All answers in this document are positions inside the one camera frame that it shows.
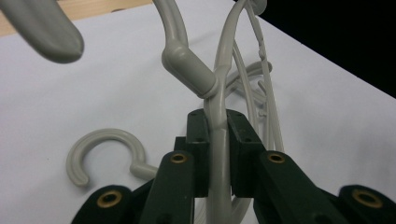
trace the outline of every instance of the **black background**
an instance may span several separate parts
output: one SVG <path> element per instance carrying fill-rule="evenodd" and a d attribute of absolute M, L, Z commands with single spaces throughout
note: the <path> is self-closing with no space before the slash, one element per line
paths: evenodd
<path fill-rule="evenodd" d="M 396 98 L 396 8 L 390 2 L 269 0 L 260 17 Z"/>

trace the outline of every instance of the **wooden surface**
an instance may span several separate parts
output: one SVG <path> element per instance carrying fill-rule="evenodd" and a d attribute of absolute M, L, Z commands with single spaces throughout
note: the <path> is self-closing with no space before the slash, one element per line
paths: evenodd
<path fill-rule="evenodd" d="M 58 1 L 70 20 L 111 13 L 117 10 L 140 7 L 152 3 L 151 0 L 60 0 Z M 14 34 L 15 30 L 0 11 L 0 36 Z"/>

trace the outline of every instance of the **round hole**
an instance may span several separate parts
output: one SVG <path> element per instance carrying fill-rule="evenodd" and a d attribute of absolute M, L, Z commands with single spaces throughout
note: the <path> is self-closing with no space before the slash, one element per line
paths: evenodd
<path fill-rule="evenodd" d="M 121 201 L 122 195 L 117 190 L 110 190 L 102 194 L 96 201 L 97 205 L 101 208 L 109 208 Z"/>
<path fill-rule="evenodd" d="M 285 158 L 282 155 L 276 154 L 276 153 L 269 154 L 268 160 L 270 160 L 271 162 L 275 162 L 275 163 L 285 162 Z"/>
<path fill-rule="evenodd" d="M 372 192 L 365 189 L 354 189 L 352 191 L 352 197 L 361 204 L 364 204 L 372 208 L 381 208 L 382 201 Z"/>
<path fill-rule="evenodd" d="M 187 157 L 183 154 L 177 153 L 171 157 L 172 163 L 183 163 L 187 160 Z"/>
<path fill-rule="evenodd" d="M 172 216 L 170 214 L 161 214 L 157 216 L 157 224 L 171 224 Z"/>
<path fill-rule="evenodd" d="M 318 224 L 332 224 L 332 220 L 326 215 L 315 216 L 315 222 Z"/>

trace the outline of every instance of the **white table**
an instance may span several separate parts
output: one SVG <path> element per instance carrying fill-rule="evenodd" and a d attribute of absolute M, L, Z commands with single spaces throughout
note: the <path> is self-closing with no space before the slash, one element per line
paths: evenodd
<path fill-rule="evenodd" d="M 192 50 L 213 67 L 232 1 L 177 1 Z M 106 142 L 85 160 L 91 185 L 74 186 L 68 150 L 86 133 L 134 134 L 158 166 L 203 106 L 161 64 L 163 26 L 154 5 L 75 22 L 84 56 L 56 64 L 18 35 L 0 38 L 0 222 L 69 223 L 95 190 L 145 183 L 130 152 Z M 286 152 L 321 188 L 361 184 L 396 200 L 396 101 L 261 20 Z M 245 13 L 237 31 L 245 64 L 259 60 Z M 246 113 L 235 94 L 228 107 Z M 250 210 L 244 223 L 254 222 Z"/>

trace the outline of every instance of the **curved hook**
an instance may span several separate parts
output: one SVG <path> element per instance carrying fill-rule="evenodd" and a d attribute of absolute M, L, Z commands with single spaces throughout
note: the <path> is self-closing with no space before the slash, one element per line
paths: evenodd
<path fill-rule="evenodd" d="M 45 58 L 71 63 L 81 57 L 82 36 L 55 0 L 1 0 L 0 9 L 18 33 Z"/>
<path fill-rule="evenodd" d="M 77 186 L 85 187 L 90 178 L 82 168 L 84 156 L 94 147 L 107 140 L 122 142 L 132 151 L 133 159 L 130 171 L 133 175 L 144 179 L 152 179 L 157 168 L 146 164 L 145 151 L 140 141 L 130 133 L 119 129 L 102 129 L 80 138 L 70 149 L 66 160 L 66 171 L 69 179 Z"/>

